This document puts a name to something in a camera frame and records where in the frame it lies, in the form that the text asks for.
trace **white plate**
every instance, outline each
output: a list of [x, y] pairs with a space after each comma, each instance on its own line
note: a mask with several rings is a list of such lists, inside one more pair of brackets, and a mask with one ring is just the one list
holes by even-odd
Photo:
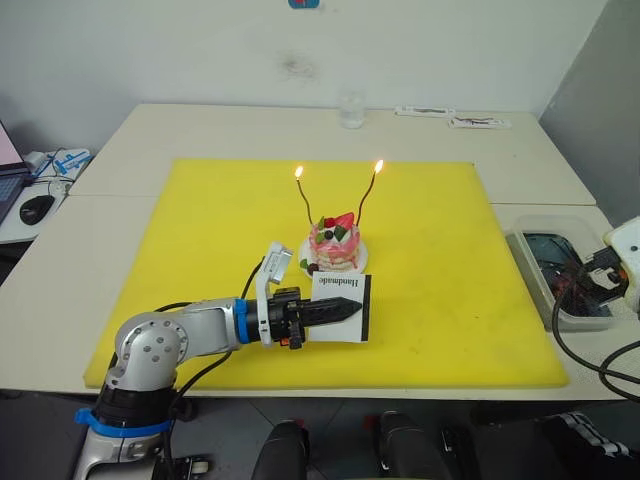
[[[300, 248], [298, 249], [298, 268], [300, 270], [303, 270], [302, 267], [300, 267], [300, 262], [304, 258], [306, 259], [311, 258], [311, 245], [309, 244], [308, 238], [306, 238], [304, 242], [302, 242], [302, 245], [300, 245]], [[369, 251], [367, 250], [367, 246], [364, 244], [362, 239], [360, 239], [360, 248], [358, 251], [358, 259], [357, 259], [358, 268], [350, 268], [349, 270], [342, 270], [340, 272], [334, 272], [334, 273], [362, 273], [364, 272], [364, 268], [367, 266], [368, 259], [369, 259]], [[304, 270], [304, 273], [307, 277], [311, 278], [311, 275], [309, 275], [309, 272], [307, 272], [306, 269]]]

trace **keyboard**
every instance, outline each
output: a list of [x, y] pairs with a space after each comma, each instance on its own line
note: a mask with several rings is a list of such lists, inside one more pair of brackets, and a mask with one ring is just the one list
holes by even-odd
[[0, 178], [0, 202], [6, 202], [20, 182], [22, 177]]

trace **laptop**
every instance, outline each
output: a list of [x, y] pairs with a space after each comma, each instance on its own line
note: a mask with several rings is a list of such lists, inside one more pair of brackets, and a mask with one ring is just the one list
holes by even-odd
[[0, 222], [20, 195], [29, 169], [0, 123]]

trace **computer mouse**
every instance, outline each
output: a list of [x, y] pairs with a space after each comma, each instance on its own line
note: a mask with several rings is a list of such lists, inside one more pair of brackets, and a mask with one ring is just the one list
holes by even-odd
[[55, 200], [51, 195], [40, 195], [27, 200], [20, 207], [20, 220], [27, 225], [35, 225], [44, 218]]

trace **cake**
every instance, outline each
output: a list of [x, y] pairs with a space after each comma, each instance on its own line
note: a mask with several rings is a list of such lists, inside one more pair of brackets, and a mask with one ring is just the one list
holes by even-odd
[[308, 243], [309, 255], [302, 259], [300, 267], [309, 275], [315, 271], [358, 270], [360, 230], [354, 224], [353, 212], [335, 218], [322, 217], [311, 227]]

